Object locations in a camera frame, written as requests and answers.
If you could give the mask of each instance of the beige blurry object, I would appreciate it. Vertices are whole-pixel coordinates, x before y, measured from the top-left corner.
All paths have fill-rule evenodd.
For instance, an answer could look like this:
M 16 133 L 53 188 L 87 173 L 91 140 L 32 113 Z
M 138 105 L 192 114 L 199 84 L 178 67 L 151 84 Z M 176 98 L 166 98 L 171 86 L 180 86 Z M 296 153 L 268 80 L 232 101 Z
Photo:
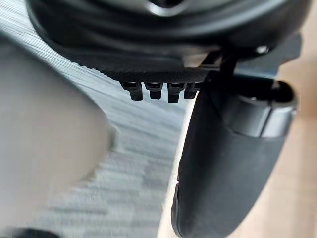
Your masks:
M 279 75 L 279 79 L 290 82 L 296 88 L 301 109 L 268 184 L 230 238 L 317 238 L 316 23 L 317 1 L 302 30 L 304 48 L 301 58 L 281 67 Z M 159 238 L 177 237 L 170 225 L 170 208 L 179 159 L 180 154 L 177 154 Z
M 93 172 L 106 156 L 108 127 L 102 110 L 74 85 L 1 40 L 3 228 L 25 225 L 50 198 Z

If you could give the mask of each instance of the black plastic housing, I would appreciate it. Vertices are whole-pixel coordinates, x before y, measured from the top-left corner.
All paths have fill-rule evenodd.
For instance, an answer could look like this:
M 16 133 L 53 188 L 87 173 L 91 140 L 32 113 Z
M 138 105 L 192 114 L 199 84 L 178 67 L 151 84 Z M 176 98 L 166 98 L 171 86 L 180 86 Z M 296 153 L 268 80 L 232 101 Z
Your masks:
M 205 86 L 188 128 L 172 207 L 183 238 L 225 238 L 264 188 L 297 107 L 291 87 L 255 81 Z
M 96 1 L 26 0 L 35 29 L 53 49 L 101 72 L 182 71 L 184 55 L 276 46 L 301 27 L 311 2 L 236 0 L 162 19 Z

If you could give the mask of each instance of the patterned carpet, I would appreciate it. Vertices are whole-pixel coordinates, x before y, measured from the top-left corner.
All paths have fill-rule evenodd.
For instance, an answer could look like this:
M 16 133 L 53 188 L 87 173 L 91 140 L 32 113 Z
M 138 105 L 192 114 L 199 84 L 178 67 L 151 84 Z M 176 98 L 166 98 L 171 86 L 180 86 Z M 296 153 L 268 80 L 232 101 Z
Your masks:
M 96 178 L 49 201 L 31 224 L 66 238 L 154 238 L 182 127 L 186 102 L 132 102 L 118 82 L 69 62 L 35 33 L 23 0 L 0 1 L 0 29 L 17 38 L 79 85 L 118 130 L 118 149 L 105 158 Z

